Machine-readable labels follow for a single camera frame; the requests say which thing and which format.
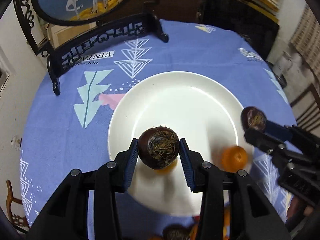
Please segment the small orange mandarin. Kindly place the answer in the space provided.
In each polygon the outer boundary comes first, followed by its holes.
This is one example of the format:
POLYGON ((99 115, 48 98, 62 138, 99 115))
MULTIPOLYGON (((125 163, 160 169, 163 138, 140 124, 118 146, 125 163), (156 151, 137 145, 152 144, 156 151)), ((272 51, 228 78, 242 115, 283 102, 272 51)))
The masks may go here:
POLYGON ((178 163, 178 159, 176 158, 174 161, 172 161, 170 163, 170 165, 166 166, 165 168, 161 168, 161 169, 154 169, 153 171, 156 173, 156 174, 160 174, 160 175, 165 175, 165 174, 169 174, 170 172, 172 172, 176 165, 178 163))

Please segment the white round plate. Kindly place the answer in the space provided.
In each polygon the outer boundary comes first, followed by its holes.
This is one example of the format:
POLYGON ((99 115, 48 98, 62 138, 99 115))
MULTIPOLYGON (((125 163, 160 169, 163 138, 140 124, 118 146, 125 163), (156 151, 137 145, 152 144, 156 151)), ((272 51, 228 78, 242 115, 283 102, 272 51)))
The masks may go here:
POLYGON ((179 141, 218 168, 228 149, 241 147, 249 171, 254 150, 244 139, 242 109, 226 87, 191 72, 157 74, 131 88, 114 110, 107 140, 111 158, 139 141, 130 196, 167 215, 199 215, 202 195, 186 184, 179 141))

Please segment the dark water chestnut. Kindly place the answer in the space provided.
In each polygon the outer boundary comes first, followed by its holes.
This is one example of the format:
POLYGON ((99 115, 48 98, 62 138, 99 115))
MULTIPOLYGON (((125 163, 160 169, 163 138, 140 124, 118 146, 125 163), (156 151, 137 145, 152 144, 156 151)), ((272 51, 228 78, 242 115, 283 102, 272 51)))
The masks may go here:
POLYGON ((151 169, 170 165, 180 152, 177 134, 170 128, 158 126, 147 129, 138 139, 138 156, 151 169))
POLYGON ((167 240, 188 240, 190 231, 182 225, 173 224, 163 229, 162 236, 167 240))
POLYGON ((244 131, 255 129, 264 132, 266 129, 266 115, 256 107, 245 107, 241 112, 240 119, 244 131))

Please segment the small round black stool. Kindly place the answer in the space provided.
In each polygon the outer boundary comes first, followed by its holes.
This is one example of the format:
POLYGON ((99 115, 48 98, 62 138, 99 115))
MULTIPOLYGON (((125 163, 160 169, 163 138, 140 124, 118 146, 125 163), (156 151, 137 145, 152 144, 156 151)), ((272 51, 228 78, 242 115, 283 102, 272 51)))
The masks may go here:
POLYGON ((269 67, 269 70, 272 72, 272 74, 274 75, 274 77, 276 78, 278 83, 280 84, 281 88, 285 88, 287 86, 287 81, 286 81, 284 75, 283 74, 281 74, 281 76, 276 75, 273 71, 274 65, 272 63, 270 63, 269 61, 267 61, 266 63, 269 67))

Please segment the dark water chestnut front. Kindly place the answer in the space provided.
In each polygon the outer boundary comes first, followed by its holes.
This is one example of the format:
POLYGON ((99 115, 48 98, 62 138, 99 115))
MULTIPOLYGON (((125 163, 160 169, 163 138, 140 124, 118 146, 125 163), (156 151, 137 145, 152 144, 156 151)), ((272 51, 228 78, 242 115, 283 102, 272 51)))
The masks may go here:
POLYGON ((158 126, 147 129, 138 139, 138 156, 151 169, 170 165, 180 152, 177 134, 170 128, 158 126))

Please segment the wooden chair left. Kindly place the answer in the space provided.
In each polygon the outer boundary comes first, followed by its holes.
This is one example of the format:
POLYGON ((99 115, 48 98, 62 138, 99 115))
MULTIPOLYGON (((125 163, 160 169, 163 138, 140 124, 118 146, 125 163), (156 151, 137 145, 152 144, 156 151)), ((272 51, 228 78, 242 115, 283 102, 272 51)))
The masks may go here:
POLYGON ((28 224, 25 215, 17 215, 15 212, 18 211, 19 207, 23 207, 23 202, 20 198, 14 196, 12 189, 12 184, 10 180, 6 180, 7 185, 7 199, 6 199, 6 209, 9 221, 12 225, 17 226, 21 230, 29 230, 30 226, 28 224))

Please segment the white thermos jug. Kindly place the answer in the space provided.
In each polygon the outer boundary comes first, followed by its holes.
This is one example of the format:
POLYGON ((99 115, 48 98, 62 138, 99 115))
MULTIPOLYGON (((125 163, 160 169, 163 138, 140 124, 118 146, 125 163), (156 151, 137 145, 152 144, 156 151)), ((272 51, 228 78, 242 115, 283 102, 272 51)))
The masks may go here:
POLYGON ((292 66, 292 58, 284 52, 274 64, 272 71, 276 77, 281 77, 292 66))

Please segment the black framed deer screen ornament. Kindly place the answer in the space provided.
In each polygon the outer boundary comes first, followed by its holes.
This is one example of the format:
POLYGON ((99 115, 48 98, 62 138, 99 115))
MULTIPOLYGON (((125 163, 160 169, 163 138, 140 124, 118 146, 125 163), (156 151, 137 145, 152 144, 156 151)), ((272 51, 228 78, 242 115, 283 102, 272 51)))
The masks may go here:
POLYGON ((59 78, 82 60, 85 52, 97 43, 103 43, 119 36, 142 36, 153 33, 167 43, 169 37, 164 33, 152 6, 159 0, 144 2, 140 13, 123 16, 116 20, 115 13, 133 0, 13 0, 20 27, 35 55, 47 61, 47 72, 55 95, 60 95, 59 78), (91 30, 76 35, 67 42, 55 47, 45 37, 36 42, 31 31, 35 17, 47 24, 61 27, 77 27, 95 24, 91 30))

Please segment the large orange mandarin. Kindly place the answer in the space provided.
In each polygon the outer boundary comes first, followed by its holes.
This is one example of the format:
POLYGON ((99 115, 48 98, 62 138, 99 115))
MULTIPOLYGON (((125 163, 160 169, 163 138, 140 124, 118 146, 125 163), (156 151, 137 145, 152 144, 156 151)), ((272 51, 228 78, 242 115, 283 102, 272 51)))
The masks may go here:
POLYGON ((221 154, 220 163, 225 171, 235 173, 245 168, 248 163, 248 154, 244 148, 232 146, 221 154))

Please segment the black panel behind table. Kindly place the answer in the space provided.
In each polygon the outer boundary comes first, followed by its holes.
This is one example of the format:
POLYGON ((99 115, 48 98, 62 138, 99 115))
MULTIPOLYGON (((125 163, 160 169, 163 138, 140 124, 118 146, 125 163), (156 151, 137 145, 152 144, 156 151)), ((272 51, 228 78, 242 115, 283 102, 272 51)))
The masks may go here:
POLYGON ((243 37, 266 60, 279 25, 261 12, 237 0, 206 0, 202 23, 231 30, 243 37))

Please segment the wooden chair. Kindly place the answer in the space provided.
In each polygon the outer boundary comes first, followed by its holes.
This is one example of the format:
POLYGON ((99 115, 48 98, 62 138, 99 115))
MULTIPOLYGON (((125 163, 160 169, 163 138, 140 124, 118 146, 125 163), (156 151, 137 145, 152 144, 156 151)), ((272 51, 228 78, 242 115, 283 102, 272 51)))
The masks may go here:
POLYGON ((6 199, 6 209, 9 221, 12 225, 17 226, 21 230, 29 230, 30 226, 28 224, 25 215, 17 215, 15 212, 18 211, 19 207, 23 207, 23 202, 20 198, 14 196, 12 189, 12 184, 10 180, 6 180, 7 185, 7 199, 6 199))
POLYGON ((307 132, 319 128, 319 93, 314 84, 310 84, 290 106, 294 110, 298 127, 307 132))

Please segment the blue patterned tablecloth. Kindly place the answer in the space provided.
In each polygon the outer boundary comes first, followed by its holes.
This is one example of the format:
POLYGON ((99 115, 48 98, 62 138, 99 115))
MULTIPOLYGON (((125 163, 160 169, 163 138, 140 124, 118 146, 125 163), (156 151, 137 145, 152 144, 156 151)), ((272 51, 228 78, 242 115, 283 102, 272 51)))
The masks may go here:
POLYGON ((33 224, 73 168, 87 172, 108 161, 107 130, 120 99, 140 81, 162 72, 209 77, 243 106, 256 106, 281 125, 295 124, 280 84, 238 34, 209 25, 162 21, 169 42, 148 35, 96 43, 60 78, 55 96, 46 76, 35 95, 22 141, 21 195, 33 224))

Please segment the wooden chair right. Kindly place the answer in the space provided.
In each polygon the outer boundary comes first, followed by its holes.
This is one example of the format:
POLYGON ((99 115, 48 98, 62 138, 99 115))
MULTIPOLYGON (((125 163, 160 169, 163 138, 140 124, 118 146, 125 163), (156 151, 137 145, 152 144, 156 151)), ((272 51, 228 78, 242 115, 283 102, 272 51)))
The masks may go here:
POLYGON ((319 128, 319 93, 314 84, 310 84, 290 106, 294 110, 298 127, 307 132, 319 128))

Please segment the orange mandarin bottom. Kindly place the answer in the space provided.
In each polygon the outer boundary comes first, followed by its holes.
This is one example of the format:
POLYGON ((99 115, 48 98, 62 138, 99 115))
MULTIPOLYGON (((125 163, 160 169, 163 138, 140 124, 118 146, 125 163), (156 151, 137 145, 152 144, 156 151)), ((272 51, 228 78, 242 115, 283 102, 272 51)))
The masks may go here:
MULTIPOLYGON (((194 220, 195 220, 195 224, 191 227, 191 231, 189 233, 190 239, 196 238, 200 217, 196 216, 196 217, 194 217, 194 220)), ((227 206, 224 209, 223 239, 229 239, 228 232, 227 232, 229 226, 230 226, 230 208, 229 208, 229 206, 227 206)))

